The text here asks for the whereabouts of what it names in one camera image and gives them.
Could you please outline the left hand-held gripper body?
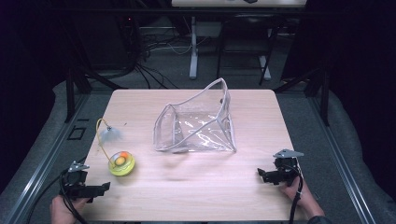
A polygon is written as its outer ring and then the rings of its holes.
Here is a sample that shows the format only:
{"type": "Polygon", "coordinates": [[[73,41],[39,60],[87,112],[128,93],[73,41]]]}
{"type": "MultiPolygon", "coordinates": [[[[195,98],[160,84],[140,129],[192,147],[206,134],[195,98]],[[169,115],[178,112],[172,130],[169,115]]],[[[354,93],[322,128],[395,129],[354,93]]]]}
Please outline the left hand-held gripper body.
{"type": "Polygon", "coordinates": [[[88,168],[88,165],[73,161],[60,175],[60,194],[73,201],[88,198],[91,203],[94,198],[93,189],[85,185],[88,168]]]}

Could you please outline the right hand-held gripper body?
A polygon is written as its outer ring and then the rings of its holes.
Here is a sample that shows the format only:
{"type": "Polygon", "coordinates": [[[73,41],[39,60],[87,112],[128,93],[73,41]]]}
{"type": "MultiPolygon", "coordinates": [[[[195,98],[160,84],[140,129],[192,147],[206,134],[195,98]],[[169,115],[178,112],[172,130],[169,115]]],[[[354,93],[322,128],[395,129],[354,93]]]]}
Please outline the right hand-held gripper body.
{"type": "Polygon", "coordinates": [[[303,155],[304,153],[291,149],[282,149],[274,154],[276,177],[273,184],[278,185],[280,182],[285,182],[290,187],[294,178],[300,174],[297,158],[303,155]]]}

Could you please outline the person's left hand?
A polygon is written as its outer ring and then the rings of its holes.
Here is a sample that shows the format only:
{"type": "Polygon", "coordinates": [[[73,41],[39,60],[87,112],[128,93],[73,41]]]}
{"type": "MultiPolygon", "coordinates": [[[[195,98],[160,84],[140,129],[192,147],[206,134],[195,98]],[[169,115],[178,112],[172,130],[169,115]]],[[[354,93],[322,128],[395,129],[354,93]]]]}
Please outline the person's left hand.
{"type": "MultiPolygon", "coordinates": [[[[72,201],[72,204],[78,212],[82,212],[88,200],[88,198],[80,198],[72,201]]],[[[75,224],[77,222],[72,212],[66,207],[64,197],[61,195],[52,199],[49,210],[51,224],[75,224]]]]}

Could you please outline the person's right hand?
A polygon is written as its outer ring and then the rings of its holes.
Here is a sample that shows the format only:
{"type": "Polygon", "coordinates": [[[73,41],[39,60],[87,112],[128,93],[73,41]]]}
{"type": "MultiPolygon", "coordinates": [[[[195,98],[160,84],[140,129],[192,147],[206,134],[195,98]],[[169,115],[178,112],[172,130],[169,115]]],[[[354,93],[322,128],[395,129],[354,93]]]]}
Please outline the person's right hand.
{"type": "Polygon", "coordinates": [[[304,180],[296,177],[290,186],[283,185],[279,187],[280,191],[286,194],[292,201],[297,192],[300,192],[300,200],[297,204],[303,209],[306,216],[311,219],[313,217],[324,217],[325,213],[319,206],[318,202],[312,195],[309,187],[304,180]]]}

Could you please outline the yellow cat toy with feather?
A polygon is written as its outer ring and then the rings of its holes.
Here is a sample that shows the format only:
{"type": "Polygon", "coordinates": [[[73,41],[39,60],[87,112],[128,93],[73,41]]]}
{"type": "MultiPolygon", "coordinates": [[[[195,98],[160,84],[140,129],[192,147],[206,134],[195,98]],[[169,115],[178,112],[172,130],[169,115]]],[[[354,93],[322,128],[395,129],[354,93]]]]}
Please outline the yellow cat toy with feather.
{"type": "Polygon", "coordinates": [[[132,172],[135,165],[134,156],[128,151],[119,151],[109,156],[105,150],[105,143],[113,142],[121,138],[120,131],[109,125],[105,119],[99,118],[95,124],[95,135],[98,146],[105,154],[107,168],[114,176],[126,176],[132,172]]]}

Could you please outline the black tape square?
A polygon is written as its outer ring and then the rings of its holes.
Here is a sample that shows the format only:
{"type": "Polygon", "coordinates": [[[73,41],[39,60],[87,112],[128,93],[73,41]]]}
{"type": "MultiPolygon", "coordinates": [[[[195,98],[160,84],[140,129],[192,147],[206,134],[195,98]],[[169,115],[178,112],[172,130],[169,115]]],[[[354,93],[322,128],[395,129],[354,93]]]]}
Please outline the black tape square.
{"type": "Polygon", "coordinates": [[[85,127],[74,126],[67,136],[68,140],[81,140],[86,132],[85,127]]]}

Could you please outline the clear plastic bag grey trim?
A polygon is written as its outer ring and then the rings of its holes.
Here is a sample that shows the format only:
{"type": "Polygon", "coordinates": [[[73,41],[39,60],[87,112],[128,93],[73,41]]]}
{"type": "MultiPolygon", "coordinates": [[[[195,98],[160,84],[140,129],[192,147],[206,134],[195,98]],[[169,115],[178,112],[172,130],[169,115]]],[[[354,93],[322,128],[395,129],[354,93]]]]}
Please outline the clear plastic bag grey trim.
{"type": "Polygon", "coordinates": [[[236,151],[231,95],[218,78],[189,99],[167,104],[155,121],[153,145],[169,153],[236,151]]]}

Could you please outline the black chair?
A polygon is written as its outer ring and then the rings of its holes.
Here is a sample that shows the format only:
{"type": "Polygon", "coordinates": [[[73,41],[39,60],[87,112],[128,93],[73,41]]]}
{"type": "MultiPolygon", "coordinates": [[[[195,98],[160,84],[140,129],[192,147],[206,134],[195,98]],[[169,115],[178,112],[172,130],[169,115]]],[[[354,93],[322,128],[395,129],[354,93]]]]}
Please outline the black chair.
{"type": "Polygon", "coordinates": [[[280,15],[236,15],[220,26],[216,78],[222,69],[260,69],[261,85],[266,75],[273,48],[286,19],[280,15]]]}

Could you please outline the white desk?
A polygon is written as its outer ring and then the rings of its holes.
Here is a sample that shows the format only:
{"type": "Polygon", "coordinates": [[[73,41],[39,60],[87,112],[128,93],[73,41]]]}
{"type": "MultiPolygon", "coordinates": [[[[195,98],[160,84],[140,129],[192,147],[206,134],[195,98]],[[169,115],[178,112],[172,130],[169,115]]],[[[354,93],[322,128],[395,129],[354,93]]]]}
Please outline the white desk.
{"type": "MultiPolygon", "coordinates": [[[[172,7],[179,7],[183,9],[196,8],[304,8],[307,0],[254,0],[249,3],[248,0],[172,0],[172,7]]],[[[197,33],[196,33],[196,18],[191,16],[191,65],[190,78],[197,78],[198,68],[198,48],[197,48],[197,33]]]]}

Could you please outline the aluminium rail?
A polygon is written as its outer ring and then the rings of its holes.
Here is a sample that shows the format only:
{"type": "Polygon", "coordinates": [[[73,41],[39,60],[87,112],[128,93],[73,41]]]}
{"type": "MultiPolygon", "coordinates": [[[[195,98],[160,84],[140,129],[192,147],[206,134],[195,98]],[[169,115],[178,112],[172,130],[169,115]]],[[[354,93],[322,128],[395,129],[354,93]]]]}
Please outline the aluminium rail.
{"type": "Polygon", "coordinates": [[[72,161],[82,161],[91,147],[94,120],[107,98],[78,97],[77,112],[65,123],[59,101],[21,168],[0,194],[0,224],[50,224],[50,204],[59,192],[59,175],[72,161]],[[74,126],[85,127],[81,140],[68,140],[74,126]]]}
{"type": "Polygon", "coordinates": [[[361,224],[377,224],[373,213],[371,212],[364,196],[356,182],[355,177],[351,173],[351,170],[347,164],[347,161],[339,147],[338,142],[336,141],[335,136],[333,135],[332,129],[330,126],[327,126],[323,121],[320,111],[319,111],[319,102],[315,98],[308,97],[308,103],[310,104],[311,109],[315,115],[315,118],[324,132],[326,139],[330,145],[330,154],[332,160],[335,164],[335,167],[341,176],[343,184],[346,188],[346,192],[350,201],[352,201],[353,206],[356,210],[356,213],[361,221],[361,224]]]}

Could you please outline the black metal frame stand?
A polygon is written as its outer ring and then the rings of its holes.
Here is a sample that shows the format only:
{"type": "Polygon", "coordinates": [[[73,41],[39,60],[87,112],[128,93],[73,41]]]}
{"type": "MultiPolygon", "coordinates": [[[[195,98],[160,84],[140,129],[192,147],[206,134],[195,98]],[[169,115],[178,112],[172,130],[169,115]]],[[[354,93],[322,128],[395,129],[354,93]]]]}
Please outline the black metal frame stand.
{"type": "Polygon", "coordinates": [[[286,84],[275,89],[275,93],[286,91],[298,83],[307,80],[308,84],[304,89],[306,97],[316,97],[320,91],[319,116],[326,126],[329,126],[328,108],[330,95],[330,74],[329,65],[320,63],[317,67],[311,69],[302,76],[295,77],[286,84]]]}
{"type": "Polygon", "coordinates": [[[65,123],[69,122],[76,113],[75,88],[78,88],[82,94],[91,93],[92,86],[88,81],[89,77],[99,81],[113,91],[124,90],[124,87],[108,80],[105,77],[100,76],[97,72],[94,72],[89,68],[82,65],[72,64],[65,74],[67,104],[67,113],[64,121],[65,123]]]}

